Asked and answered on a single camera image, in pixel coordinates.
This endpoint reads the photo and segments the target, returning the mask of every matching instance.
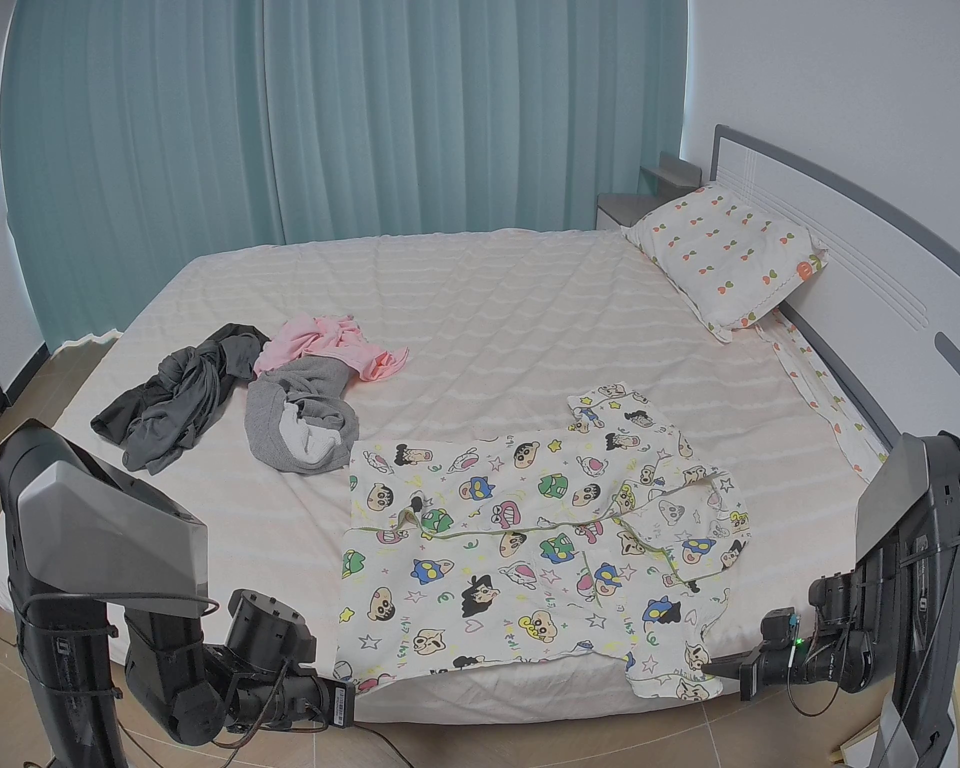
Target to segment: white pillow with heart print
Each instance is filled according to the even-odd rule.
[[[753,325],[827,264],[806,227],[712,182],[640,219],[624,234],[722,342]]]

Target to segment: tile floor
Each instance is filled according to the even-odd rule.
[[[36,417],[53,425],[64,407],[109,349],[86,344],[67,348],[49,360],[13,408],[0,415],[0,440],[20,422]],[[8,613],[0,612],[0,639],[12,642]],[[113,679],[125,688],[123,670]],[[426,726],[382,724],[417,768],[766,768],[828,766],[836,746],[873,720],[889,681],[857,696],[841,693],[829,713],[803,718],[774,688],[748,705],[726,696],[703,705],[593,720],[515,726]],[[829,698],[827,684],[799,688],[795,698],[806,709]],[[217,768],[228,753],[207,745],[185,748],[126,696],[117,703],[121,722],[163,768]],[[131,765],[149,766],[125,737]],[[50,747],[43,733],[16,651],[0,643],[0,768],[20,768],[24,760],[44,764]],[[233,761],[258,768],[388,768],[400,760],[375,736],[358,730],[295,735],[260,733]]]

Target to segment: black garment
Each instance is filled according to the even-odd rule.
[[[228,323],[198,347],[164,358],[155,375],[116,398],[90,427],[115,445],[126,441],[124,467],[157,474],[193,447],[238,380],[253,379],[267,341],[252,325]]]

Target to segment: black baseboard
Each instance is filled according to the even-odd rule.
[[[49,359],[50,350],[45,344],[40,345],[40,349],[34,352],[34,356],[30,358],[30,361],[23,367],[23,370],[17,374],[10,387],[6,391],[4,391],[3,387],[0,387],[0,412],[12,406],[16,402],[16,399],[23,395],[23,391],[27,389],[30,380],[36,376],[36,372],[39,371],[40,367]]]

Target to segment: headboard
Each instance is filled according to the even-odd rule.
[[[863,187],[727,126],[710,179],[828,248],[828,266],[780,310],[877,434],[960,435],[960,252]]]

